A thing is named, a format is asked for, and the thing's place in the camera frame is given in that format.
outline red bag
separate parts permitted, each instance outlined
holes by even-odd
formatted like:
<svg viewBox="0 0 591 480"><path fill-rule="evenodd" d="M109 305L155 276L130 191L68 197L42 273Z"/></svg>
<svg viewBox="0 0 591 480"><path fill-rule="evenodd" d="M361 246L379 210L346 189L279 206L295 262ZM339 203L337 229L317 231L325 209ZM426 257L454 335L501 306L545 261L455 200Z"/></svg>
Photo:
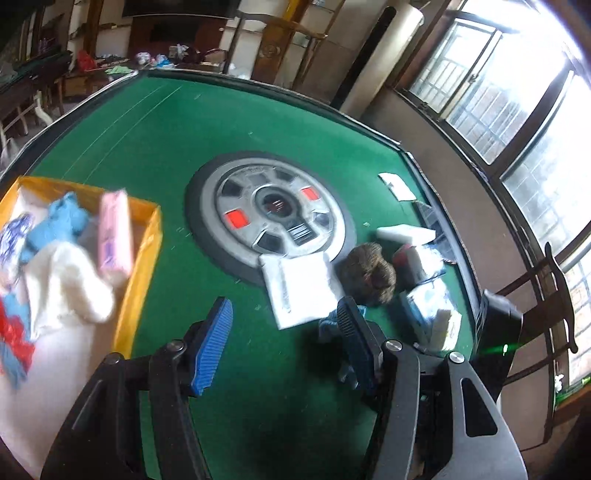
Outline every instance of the red bag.
<svg viewBox="0 0 591 480"><path fill-rule="evenodd" d="M78 52L78 68L83 72L88 72L88 70L94 70L96 68L96 62L94 58L88 55L86 50L80 50Z"/></svg>

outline white cloth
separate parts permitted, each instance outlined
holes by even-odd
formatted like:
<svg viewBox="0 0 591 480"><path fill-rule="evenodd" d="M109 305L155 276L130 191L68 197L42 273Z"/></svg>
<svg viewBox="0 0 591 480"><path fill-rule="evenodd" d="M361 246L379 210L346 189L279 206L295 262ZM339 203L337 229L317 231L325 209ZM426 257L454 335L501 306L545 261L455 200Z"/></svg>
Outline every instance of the white cloth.
<svg viewBox="0 0 591 480"><path fill-rule="evenodd" d="M69 242L46 245L24 267L31 306L31 340L65 326L104 323L115 310L111 286L88 253Z"/></svg>

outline black device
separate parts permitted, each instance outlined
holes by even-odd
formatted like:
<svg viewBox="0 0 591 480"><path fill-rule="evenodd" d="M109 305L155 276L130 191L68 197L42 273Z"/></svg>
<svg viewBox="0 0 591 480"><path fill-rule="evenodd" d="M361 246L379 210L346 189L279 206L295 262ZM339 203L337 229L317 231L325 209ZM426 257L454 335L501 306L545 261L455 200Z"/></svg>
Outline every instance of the black device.
<svg viewBox="0 0 591 480"><path fill-rule="evenodd" d="M141 15L202 15L234 18L240 0L125 0L123 17Z"/></svg>
<svg viewBox="0 0 591 480"><path fill-rule="evenodd" d="M501 394L520 346L522 324L523 314L510 300L489 290L482 293L470 363L494 401Z"/></svg>
<svg viewBox="0 0 591 480"><path fill-rule="evenodd" d="M223 301L218 299L208 318L222 308ZM351 328L347 336L358 340L346 346L354 358L353 367L374 377L370 388L375 389L372 399L378 417L363 479L406 480L422 431L430 433L423 442L428 447L423 480L527 479L507 425L461 354L438 358L397 340L382 342L385 337L377 325L364 324L350 297L341 299L338 315L339 328ZM162 479L211 479L188 398L197 395L194 366L212 328L208 320L195 323L183 340L172 340L150 356L125 360L110 353L66 417L41 480L147 480L138 413L142 390L150 395ZM198 400L194 407L199 408ZM2 471L8 464L6 458L0 460Z"/></svg>

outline window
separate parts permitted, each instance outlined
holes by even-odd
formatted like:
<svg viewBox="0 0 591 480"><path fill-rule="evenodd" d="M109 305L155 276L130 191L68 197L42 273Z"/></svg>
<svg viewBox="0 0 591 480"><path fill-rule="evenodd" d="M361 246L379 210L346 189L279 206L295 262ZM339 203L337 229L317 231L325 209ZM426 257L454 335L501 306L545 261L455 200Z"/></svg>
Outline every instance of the window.
<svg viewBox="0 0 591 480"><path fill-rule="evenodd" d="M578 382L591 372L591 252L566 272L574 308L576 354L569 352L569 381Z"/></svg>
<svg viewBox="0 0 591 480"><path fill-rule="evenodd" d="M523 0L466 0L450 22L407 95L479 167L528 254L551 244L576 311L576 382L591 372L591 87L558 22Z"/></svg>
<svg viewBox="0 0 591 480"><path fill-rule="evenodd" d="M490 40L493 28L481 29L458 21L431 58L411 92L440 112Z"/></svg>
<svg viewBox="0 0 591 480"><path fill-rule="evenodd" d="M564 66L538 35L503 34L447 121L491 164L513 139Z"/></svg>
<svg viewBox="0 0 591 480"><path fill-rule="evenodd" d="M546 131L503 183L541 245L561 251L591 220L591 90L575 76Z"/></svg>

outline pink package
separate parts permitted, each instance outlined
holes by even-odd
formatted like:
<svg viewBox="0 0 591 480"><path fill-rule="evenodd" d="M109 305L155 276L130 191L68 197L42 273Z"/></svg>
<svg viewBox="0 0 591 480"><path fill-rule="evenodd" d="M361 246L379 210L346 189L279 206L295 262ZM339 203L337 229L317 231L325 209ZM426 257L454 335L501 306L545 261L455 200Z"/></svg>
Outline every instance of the pink package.
<svg viewBox="0 0 591 480"><path fill-rule="evenodd" d="M106 192L100 199L99 272L114 287L124 285L134 266L127 192Z"/></svg>

